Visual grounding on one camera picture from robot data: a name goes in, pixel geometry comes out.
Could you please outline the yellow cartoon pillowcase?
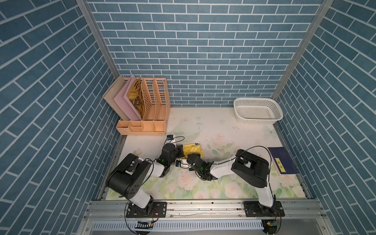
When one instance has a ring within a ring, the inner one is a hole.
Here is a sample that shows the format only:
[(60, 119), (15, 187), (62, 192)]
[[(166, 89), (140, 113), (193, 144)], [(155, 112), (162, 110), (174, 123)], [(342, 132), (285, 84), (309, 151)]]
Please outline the yellow cartoon pillowcase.
[(186, 159), (188, 155), (194, 154), (194, 153), (200, 154), (201, 158), (203, 157), (203, 150), (200, 144), (193, 143), (193, 144), (183, 145), (183, 154), (184, 154), (183, 159)]

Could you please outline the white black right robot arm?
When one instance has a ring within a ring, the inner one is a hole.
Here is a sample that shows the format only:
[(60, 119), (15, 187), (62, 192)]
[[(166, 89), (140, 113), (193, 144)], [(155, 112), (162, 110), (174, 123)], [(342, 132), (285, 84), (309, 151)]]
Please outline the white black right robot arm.
[(223, 176), (237, 175), (246, 183), (255, 187), (258, 202), (244, 202), (246, 217), (279, 217), (285, 216), (280, 201), (276, 200), (270, 182), (270, 162), (246, 150), (239, 149), (234, 157), (219, 162), (206, 162), (199, 153), (189, 154), (187, 163), (189, 170), (204, 181), (218, 180)]

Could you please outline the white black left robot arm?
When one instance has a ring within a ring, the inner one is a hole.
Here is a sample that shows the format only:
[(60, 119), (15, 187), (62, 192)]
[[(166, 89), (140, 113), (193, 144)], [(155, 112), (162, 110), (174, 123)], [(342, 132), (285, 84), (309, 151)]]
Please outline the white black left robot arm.
[(176, 160), (182, 157), (183, 146), (176, 144), (164, 145), (161, 155), (155, 160), (143, 160), (130, 153), (109, 174), (106, 187), (130, 202), (127, 215), (135, 218), (150, 217), (158, 207), (154, 206), (154, 198), (141, 189), (142, 185), (151, 176), (165, 177)]

